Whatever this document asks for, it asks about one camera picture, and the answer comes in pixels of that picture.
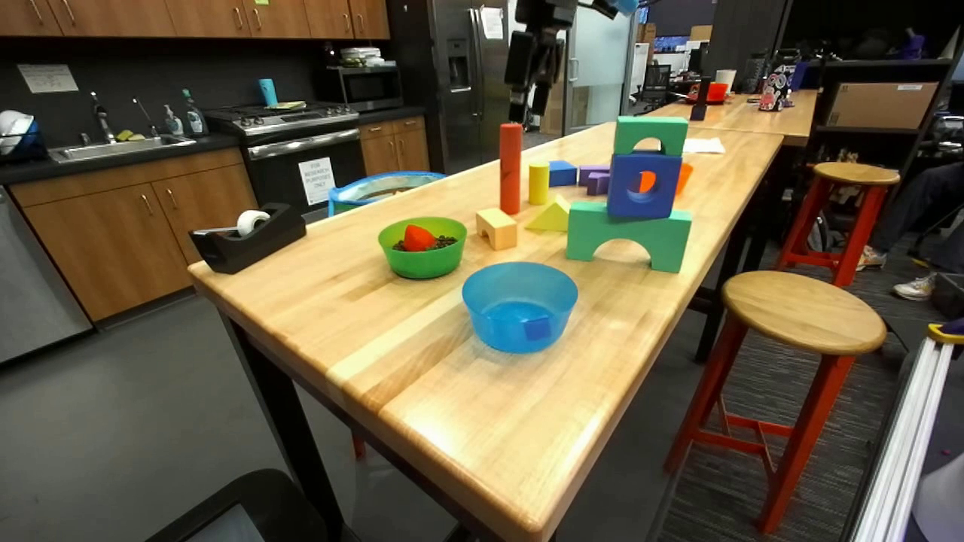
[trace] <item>bottle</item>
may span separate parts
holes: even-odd
[[[169,139],[184,139],[184,122],[169,102],[164,106],[164,122],[169,127]]]
[[[184,109],[186,131],[189,131],[192,139],[200,139],[200,135],[207,131],[204,114],[202,114],[202,109],[192,102],[192,95],[189,95],[186,86],[184,86],[181,94],[184,94],[184,106],[186,106],[186,109]]]

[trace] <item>floor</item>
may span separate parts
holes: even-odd
[[[933,311],[896,301],[887,286],[914,270],[904,263],[860,279],[869,301],[909,346],[918,343],[921,321],[933,318]],[[691,360],[699,325],[699,313],[684,317],[557,540],[757,540],[749,511],[759,488],[745,488],[745,464],[734,459],[733,470],[720,465],[728,464],[720,453],[694,453],[680,477],[663,471],[670,439],[703,374],[703,363]],[[881,381],[908,356],[902,339],[869,363]],[[889,388],[864,376],[854,380],[855,416],[871,416],[875,421],[864,423],[881,427],[887,408],[864,408],[863,385],[877,395]],[[446,540],[454,521],[436,502],[376,453],[358,464],[346,427],[313,399],[304,406],[349,519],[346,540]],[[218,313],[189,292],[0,368],[0,443],[0,540],[30,542],[144,540],[242,471],[282,470]],[[864,457],[855,464],[863,464],[855,471],[839,471],[849,506],[871,465]],[[713,495],[713,474],[723,474],[720,484],[728,495]],[[733,499],[745,499],[734,516],[725,511]],[[794,519],[844,529],[849,506],[822,502],[799,508]]]

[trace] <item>gray floor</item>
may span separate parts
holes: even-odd
[[[899,265],[871,277],[869,292],[916,343],[929,307],[883,292],[891,277],[909,275]],[[703,369],[691,360],[699,325],[703,317],[688,317],[665,346],[561,540],[688,540],[674,524],[699,519],[699,508],[688,508],[688,495],[660,464]],[[349,519],[346,540],[446,540],[454,521],[439,506],[385,459],[352,459],[349,432],[322,406],[304,404]],[[12,542],[144,540],[242,471],[282,465],[213,311],[192,296],[0,368],[0,443],[0,540]],[[694,471],[699,477],[699,464],[688,464],[680,488]],[[703,506],[713,511],[728,502],[703,497]],[[728,540],[757,540],[745,529],[749,519],[725,521],[745,521]]]

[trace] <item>stool leg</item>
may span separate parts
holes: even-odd
[[[770,477],[770,489],[765,497],[761,516],[759,516],[759,529],[770,532],[779,528],[782,511],[792,499],[794,481],[800,477],[812,452],[821,439],[821,430],[826,423],[826,417],[835,408],[835,399],[848,381],[848,374],[854,368],[855,359],[835,359],[835,356],[822,356],[822,363],[812,381],[812,395],[794,417],[794,430],[787,443],[782,459],[777,474]]]
[[[713,359],[705,363],[699,388],[691,399],[688,417],[684,417],[680,430],[674,432],[674,443],[665,453],[670,471],[679,471],[679,465],[684,464],[684,457],[691,452],[696,430],[705,423],[713,404],[720,399],[723,381],[734,363],[734,356],[738,356],[745,338],[747,338],[747,325],[738,321],[734,317],[728,317],[723,325],[723,335],[716,339]]]
[[[794,213],[792,228],[789,228],[789,236],[782,242],[777,267],[789,267],[789,265],[794,265],[799,255],[812,253],[809,251],[809,236],[812,236],[812,227],[816,222],[816,213],[821,213],[821,207],[826,204],[828,194],[832,194],[832,182],[813,177],[813,186],[809,189],[804,204]]]
[[[871,233],[875,233],[875,227],[877,227],[877,216],[881,216],[881,207],[883,207],[883,201],[887,201],[887,193],[889,193],[889,186],[871,186],[871,189],[864,189],[863,209],[860,209],[860,216],[855,216],[855,222],[854,222],[854,233],[849,233],[849,239],[848,239],[844,259],[842,259],[839,275],[835,275],[835,284],[839,284],[842,288],[848,288],[848,286],[854,284],[854,277],[855,277],[855,263],[863,259],[864,245],[871,242]]]

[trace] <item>cup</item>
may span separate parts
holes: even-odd
[[[276,106],[274,78],[259,78],[259,89],[262,89],[262,102],[274,109]]]
[[[716,80],[725,85],[725,86],[733,86],[734,68],[716,68]]]

